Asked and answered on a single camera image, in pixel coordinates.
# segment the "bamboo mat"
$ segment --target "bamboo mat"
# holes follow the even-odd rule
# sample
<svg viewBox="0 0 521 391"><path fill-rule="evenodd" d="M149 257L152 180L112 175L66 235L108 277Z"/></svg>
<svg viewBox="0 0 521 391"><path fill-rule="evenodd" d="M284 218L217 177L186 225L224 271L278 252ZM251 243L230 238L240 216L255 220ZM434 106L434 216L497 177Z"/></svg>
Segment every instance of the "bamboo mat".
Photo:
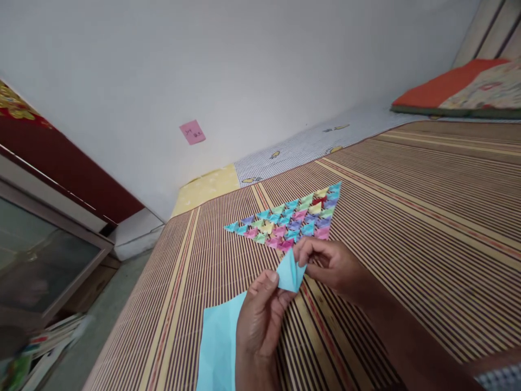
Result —
<svg viewBox="0 0 521 391"><path fill-rule="evenodd" d="M223 226L342 181L330 239L473 374L521 361L521 125L416 122L174 217L84 390L195 389L202 313L281 253ZM400 389L358 308L307 276L277 352L285 389Z"/></svg>

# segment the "cabinet door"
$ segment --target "cabinet door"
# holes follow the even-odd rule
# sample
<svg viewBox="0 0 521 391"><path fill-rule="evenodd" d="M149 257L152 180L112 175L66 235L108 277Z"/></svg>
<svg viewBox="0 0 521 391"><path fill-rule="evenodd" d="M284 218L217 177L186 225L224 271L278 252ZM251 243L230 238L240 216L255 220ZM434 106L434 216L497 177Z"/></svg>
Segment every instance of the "cabinet door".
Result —
<svg viewBox="0 0 521 391"><path fill-rule="evenodd" d="M70 220L61 228L63 216L53 219L56 212L43 205L39 215L33 213L23 207L26 196L21 195L16 205L1 190L0 186L0 325L42 327L112 245Z"/></svg>

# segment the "orange pillow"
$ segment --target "orange pillow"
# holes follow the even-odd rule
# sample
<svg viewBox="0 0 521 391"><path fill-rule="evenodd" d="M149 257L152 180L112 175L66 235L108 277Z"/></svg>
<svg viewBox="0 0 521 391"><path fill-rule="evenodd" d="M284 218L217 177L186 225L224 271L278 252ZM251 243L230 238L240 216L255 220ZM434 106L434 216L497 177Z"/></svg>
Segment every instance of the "orange pillow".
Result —
<svg viewBox="0 0 521 391"><path fill-rule="evenodd" d="M512 108L503 110L489 106L487 102L483 102L481 106L471 109L464 106L457 107L457 105L447 108L446 104L440 107L447 99L472 84L483 71L508 62L510 61L505 59L472 60L467 65L450 70L425 84L407 91L393 102L391 110L395 112L456 117L483 117L483 114L488 114L495 118L521 118L521 113L519 112L521 108L516 107L514 108L515 110L512 110ZM494 86L501 84L497 82L497 75L494 75L494 81ZM483 81L481 85L475 88L481 90L487 88L486 84L484 85L483 83L486 83L486 81Z"/></svg>

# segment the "pink sticky note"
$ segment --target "pink sticky note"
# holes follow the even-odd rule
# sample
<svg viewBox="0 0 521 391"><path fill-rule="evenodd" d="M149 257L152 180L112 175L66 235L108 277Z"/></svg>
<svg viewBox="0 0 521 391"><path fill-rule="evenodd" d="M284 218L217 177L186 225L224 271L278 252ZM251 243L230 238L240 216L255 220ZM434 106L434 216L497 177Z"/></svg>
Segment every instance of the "pink sticky note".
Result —
<svg viewBox="0 0 521 391"><path fill-rule="evenodd" d="M185 135L186 140L188 140L188 144L190 145L206 140L205 134L202 132L201 127L197 123L196 119L181 125L179 128Z"/></svg>

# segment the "bed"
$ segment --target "bed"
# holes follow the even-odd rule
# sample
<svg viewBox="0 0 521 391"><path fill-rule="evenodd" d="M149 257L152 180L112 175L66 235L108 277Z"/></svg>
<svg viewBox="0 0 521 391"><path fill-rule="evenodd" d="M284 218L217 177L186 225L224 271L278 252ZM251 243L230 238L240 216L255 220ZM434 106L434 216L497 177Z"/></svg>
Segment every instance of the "bed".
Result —
<svg viewBox="0 0 521 391"><path fill-rule="evenodd" d="M356 108L194 181L84 390L195 389L203 309L282 258L223 226L339 181L330 239L345 242L485 387L516 381L521 125L428 119L389 105ZM231 180L215 188L216 178ZM203 182L207 195L194 200ZM284 320L277 363L284 389L403 389L365 315L308 277Z"/></svg>

